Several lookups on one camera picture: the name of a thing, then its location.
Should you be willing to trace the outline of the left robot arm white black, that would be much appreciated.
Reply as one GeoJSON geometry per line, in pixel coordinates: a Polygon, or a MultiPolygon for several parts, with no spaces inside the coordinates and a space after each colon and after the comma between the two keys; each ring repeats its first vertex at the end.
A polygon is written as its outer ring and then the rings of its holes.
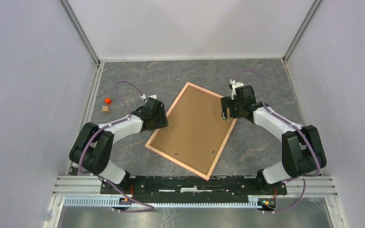
{"type": "Polygon", "coordinates": [[[164,103],[154,95],[131,115],[106,124],[88,122],[81,128],[69,159],[93,175],[112,183],[118,193],[130,189],[130,174],[110,161],[113,144],[132,134],[168,126],[164,103]]]}

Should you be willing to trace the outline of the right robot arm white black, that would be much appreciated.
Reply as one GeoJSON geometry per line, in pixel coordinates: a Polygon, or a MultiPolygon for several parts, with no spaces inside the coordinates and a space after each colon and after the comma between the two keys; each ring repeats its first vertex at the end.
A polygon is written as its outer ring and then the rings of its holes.
{"type": "Polygon", "coordinates": [[[281,142],[281,161],[258,171],[255,186],[267,194],[275,183],[321,174],[327,164],[317,128],[302,126],[273,111],[266,103],[257,102],[250,85],[231,81],[231,95],[221,98],[221,116],[244,118],[270,132],[281,142]]]}

